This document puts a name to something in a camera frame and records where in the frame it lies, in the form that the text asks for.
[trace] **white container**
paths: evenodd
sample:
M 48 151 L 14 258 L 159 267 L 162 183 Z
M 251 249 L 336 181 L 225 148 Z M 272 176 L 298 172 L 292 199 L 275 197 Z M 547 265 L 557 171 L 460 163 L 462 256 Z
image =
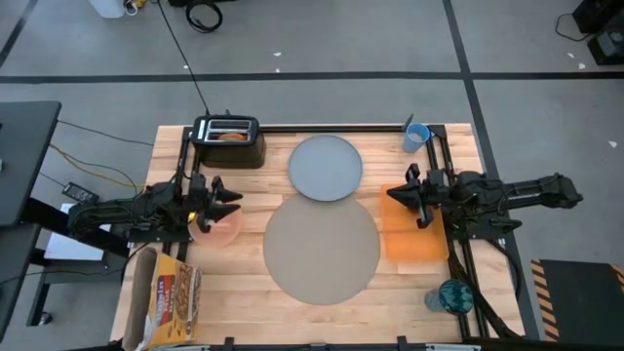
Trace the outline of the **white container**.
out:
M 126 13 L 123 0 L 89 0 L 89 2 L 105 19 L 118 19 Z

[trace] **floor tile line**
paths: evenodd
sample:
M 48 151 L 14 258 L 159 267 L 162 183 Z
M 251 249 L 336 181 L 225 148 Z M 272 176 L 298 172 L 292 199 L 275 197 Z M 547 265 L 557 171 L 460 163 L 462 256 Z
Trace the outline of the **floor tile line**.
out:
M 28 19 L 30 18 L 30 14 L 32 14 L 32 11 L 34 10 L 38 1 L 39 0 L 28 1 L 26 8 L 21 13 L 21 16 L 19 17 L 19 20 L 16 23 L 16 26 L 13 28 L 13 31 L 11 32 L 11 35 L 9 35 L 7 42 L 4 44 L 4 47 L 2 47 L 2 51 L 0 51 L 0 68 L 2 68 L 2 65 L 7 60 L 7 57 L 9 56 L 9 54 L 11 53 L 13 46 L 18 41 L 21 31 L 26 26 L 26 23 L 28 22 Z
M 351 71 L 290 73 L 196 74 L 198 82 L 313 81 L 313 80 L 605 80 L 624 79 L 622 72 L 421 72 Z M 0 76 L 0 84 L 97 84 L 192 82 L 187 74 Z
M 475 132 L 477 134 L 478 143 L 481 146 L 482 155 L 484 157 L 484 166 L 489 176 L 493 178 L 499 178 L 498 169 L 496 168 L 496 162 L 494 160 L 494 153 L 491 146 L 491 142 L 488 136 L 488 129 L 486 127 L 486 120 L 484 119 L 483 110 L 479 104 L 479 97 L 477 95 L 477 89 L 475 87 L 474 75 L 470 71 L 470 64 L 468 63 L 468 57 L 464 48 L 461 34 L 459 32 L 459 25 L 457 24 L 457 17 L 451 3 L 451 0 L 443 1 L 445 13 L 448 20 L 448 28 L 450 29 L 450 36 L 455 48 L 457 60 L 461 73 L 464 74 L 464 87 L 466 89 L 466 96 L 468 97 L 468 103 L 470 104 L 470 111 L 473 116 L 475 124 Z M 505 238 L 505 250 L 513 257 L 518 264 L 522 263 L 520 252 L 518 250 L 518 244 L 513 233 L 509 233 Z M 530 303 L 530 297 L 528 295 L 527 280 L 522 280 L 522 288 L 520 298 L 518 299 L 518 305 L 521 312 L 521 318 L 525 327 L 526 337 L 532 339 L 539 339 L 537 332 L 537 322 L 533 314 L 532 305 Z

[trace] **blue cup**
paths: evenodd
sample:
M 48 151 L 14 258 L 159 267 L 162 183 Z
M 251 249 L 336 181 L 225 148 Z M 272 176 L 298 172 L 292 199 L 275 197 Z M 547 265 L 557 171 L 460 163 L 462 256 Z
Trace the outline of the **blue cup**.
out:
M 429 140 L 430 136 L 431 132 L 427 126 L 420 123 L 408 125 L 406 128 L 406 138 L 403 140 L 403 151 L 416 152 L 420 146 L 424 145 L 427 140 Z

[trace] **food package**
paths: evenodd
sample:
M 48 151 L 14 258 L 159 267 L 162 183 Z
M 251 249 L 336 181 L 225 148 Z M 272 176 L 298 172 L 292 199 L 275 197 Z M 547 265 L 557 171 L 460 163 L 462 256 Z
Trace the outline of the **food package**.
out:
M 145 276 L 151 277 L 149 285 Z M 154 350 L 194 340 L 201 283 L 199 269 L 164 253 L 143 250 L 137 257 L 124 349 Z

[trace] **power cord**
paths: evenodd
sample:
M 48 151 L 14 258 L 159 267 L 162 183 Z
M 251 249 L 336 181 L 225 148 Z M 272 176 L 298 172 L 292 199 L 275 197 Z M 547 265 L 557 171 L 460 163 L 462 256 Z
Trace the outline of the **power cord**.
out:
M 198 6 L 206 6 L 216 13 L 217 20 L 215 25 L 205 25 L 200 20 L 191 16 L 193 9 Z M 186 5 L 186 20 L 188 21 L 188 24 L 191 25 L 191 28 L 200 33 L 206 34 L 212 33 L 221 27 L 221 24 L 223 23 L 223 14 L 221 13 L 219 7 L 211 0 L 194 0 Z
M 186 64 L 186 67 L 188 67 L 188 72 L 191 74 L 191 78 L 193 79 L 193 84 L 195 84 L 195 89 L 197 90 L 197 94 L 199 95 L 199 98 L 202 100 L 202 103 L 204 104 L 204 107 L 206 108 L 206 115 L 210 115 L 211 112 L 208 109 L 208 105 L 206 104 L 204 95 L 202 95 L 202 91 L 199 89 L 199 85 L 197 84 L 197 79 L 195 79 L 195 74 L 193 73 L 193 69 L 191 68 L 191 65 L 188 63 L 188 59 L 186 59 L 186 55 L 184 54 L 184 51 L 182 50 L 181 46 L 177 42 L 177 38 L 176 38 L 176 35 L 174 34 L 174 30 L 169 24 L 167 15 L 165 15 L 165 10 L 163 9 L 163 5 L 160 3 L 160 0 L 156 1 L 156 3 L 158 4 L 160 13 L 163 15 L 163 20 L 165 20 L 165 24 L 167 25 L 169 32 L 172 34 L 172 38 L 174 38 L 175 45 L 177 46 L 177 50 L 179 51 L 179 54 L 182 56 L 182 59 L 184 59 L 184 64 Z
M 572 38 L 571 36 L 568 36 L 566 34 L 563 34 L 559 31 L 559 22 L 562 20 L 563 16 L 572 16 L 572 14 L 563 14 L 563 15 L 559 15 L 557 17 L 557 23 L 555 24 L 555 33 L 557 33 L 557 35 L 559 35 L 560 37 L 563 37 L 565 39 L 571 40 L 573 42 L 582 42 L 583 40 L 587 39 L 590 35 L 592 35 L 592 33 L 586 34 L 585 36 L 583 36 L 582 38 L 576 39 L 576 38 Z
M 50 181 L 55 182 L 56 184 L 60 185 L 60 187 L 62 187 L 63 189 L 65 188 L 65 185 L 64 185 L 63 183 L 61 183 L 60 181 L 58 181 L 58 180 L 56 180 L 56 179 L 52 178 L 52 177 L 51 177 L 51 176 L 49 176 L 49 175 L 44 174 L 43 172 L 39 172 L 39 176 L 42 176 L 42 177 L 44 177 L 44 178 L 47 178 L 47 179 L 48 179 L 48 180 L 50 180 Z
M 67 126 L 71 126 L 73 128 L 77 128 L 83 131 L 87 131 L 87 132 L 91 132 L 91 133 L 95 133 L 95 134 L 99 134 L 101 136 L 105 136 L 105 137 L 110 137 L 110 138 L 114 138 L 115 140 L 119 140 L 119 141 L 124 141 L 124 142 L 129 142 L 129 143 L 135 143 L 135 144 L 140 144 L 140 145 L 146 145 L 146 146 L 154 146 L 153 143 L 149 143 L 149 142 L 145 142 L 145 141 L 138 141 L 138 140 L 130 140 L 130 139 L 126 139 L 126 138 L 122 138 L 122 137 L 118 137 L 118 136 L 112 136 L 110 134 L 104 133 L 104 132 L 100 132 L 100 131 L 96 131 L 96 130 L 92 130 L 91 128 L 87 128 L 87 127 L 81 127 L 78 125 L 75 125 L 73 123 L 70 122 L 66 122 L 66 121 L 61 121 L 58 120 L 59 123 L 62 123 L 64 125 Z
M 499 337 L 521 337 L 507 327 L 505 322 L 496 314 L 496 311 L 494 311 L 491 305 L 489 305 L 483 294 L 479 291 L 475 284 L 473 284 L 472 280 L 466 274 L 464 267 L 459 262 L 459 258 L 457 257 L 457 253 L 455 252 L 453 247 L 451 247 L 451 250 L 448 251 L 448 269 L 450 270 L 451 276 L 455 276 L 456 279 L 464 282 L 472 290 L 472 294 L 475 300 L 475 307 L 479 307 L 481 309 L 484 317 Z
M 50 147 L 52 147 L 56 152 L 58 152 L 58 154 L 60 154 L 60 156 L 62 156 L 62 158 L 65 159 L 65 161 L 67 161 L 70 165 L 72 165 L 76 169 L 78 169 L 78 170 L 80 170 L 80 171 L 82 171 L 82 172 L 84 172 L 86 174 L 89 174 L 91 176 L 97 176 L 97 177 L 100 177 L 102 179 L 106 179 L 108 181 L 114 182 L 115 184 L 118 184 L 118 185 L 127 186 L 127 187 L 133 187 L 135 189 L 135 195 L 138 194 L 138 187 L 133 182 L 133 180 L 128 175 L 126 175 L 125 173 L 117 170 L 116 168 L 109 167 L 109 166 L 104 166 L 104 165 L 100 165 L 100 164 L 94 164 L 94 163 L 88 163 L 88 162 L 80 161 L 77 158 L 75 158 L 75 157 L 71 156 L 70 154 L 66 153 L 65 151 L 61 150 L 60 148 L 58 148 L 56 145 L 54 145 L 52 143 L 50 143 Z M 104 169 L 107 169 L 107 170 L 110 170 L 110 171 L 117 172 L 118 174 L 120 174 L 123 177 L 125 177 L 130 183 L 126 183 L 126 182 L 117 180 L 117 179 L 112 178 L 112 177 L 107 176 L 107 175 L 102 175 L 102 174 L 99 174 L 99 173 L 96 173 L 96 172 L 93 172 L 93 171 L 89 171 L 89 170 L 81 167 L 80 165 L 78 165 L 78 163 L 79 164 L 83 164 L 85 166 L 100 167 L 100 168 L 104 168 Z
M 487 242 L 492 245 L 495 249 L 497 249 L 501 254 L 504 254 L 505 257 L 507 257 L 507 260 L 509 260 L 509 263 L 512 266 L 512 269 L 514 270 L 515 273 L 515 286 L 516 286 L 516 290 L 514 292 L 514 295 L 516 296 L 516 299 L 520 298 L 520 292 L 522 291 L 522 286 L 524 283 L 524 279 L 523 279 L 523 275 L 522 275 L 522 271 L 520 270 L 520 266 L 518 265 L 518 262 L 516 262 L 516 259 L 514 259 L 508 252 L 507 250 L 505 250 L 505 248 L 503 248 L 500 244 L 498 244 L 498 242 L 496 242 L 493 239 L 487 240 Z
M 25 278 L 25 277 L 27 277 L 27 276 L 38 275 L 38 274 L 69 273 L 69 274 L 79 274 L 79 275 L 82 275 L 82 276 L 94 276 L 94 275 L 99 275 L 99 276 L 102 276 L 102 277 L 109 276 L 109 275 L 114 274 L 114 273 L 117 273 L 117 272 L 122 272 L 122 271 L 125 271 L 125 270 L 126 270 L 126 267 L 128 266 L 128 263 L 129 263 L 129 262 L 130 262 L 130 260 L 131 260 L 131 259 L 135 256 L 135 254 L 137 254 L 139 251 L 141 251 L 142 249 L 144 249 L 144 248 L 145 248 L 148 244 L 150 244 L 150 243 L 145 243 L 145 244 L 141 245 L 140 247 L 138 247 L 138 249 L 136 249 L 134 252 L 132 252 L 132 253 L 128 256 L 128 259 L 126 259 L 126 261 L 124 262 L 124 266 L 123 266 L 122 268 L 115 269 L 115 270 L 112 270 L 112 271 L 110 271 L 110 272 L 106 272 L 106 273 L 99 273 L 99 272 L 94 272 L 94 273 L 84 273 L 84 272 L 77 272 L 77 271 L 65 271 L 65 270 L 59 270 L 59 271 L 54 271 L 54 272 L 45 272 L 45 271 L 42 271 L 42 272 L 33 272 L 33 273 L 26 273 L 26 274 L 23 274 L 23 275 L 18 275 L 18 276 L 13 277 L 13 278 L 5 279 L 5 280 L 3 280 L 2 282 L 0 282 L 0 286 L 5 285 L 5 284 L 7 284 L 7 283 L 9 283 L 9 282 L 13 282 L 14 280 L 17 280 L 17 279 L 22 279 L 22 278 Z

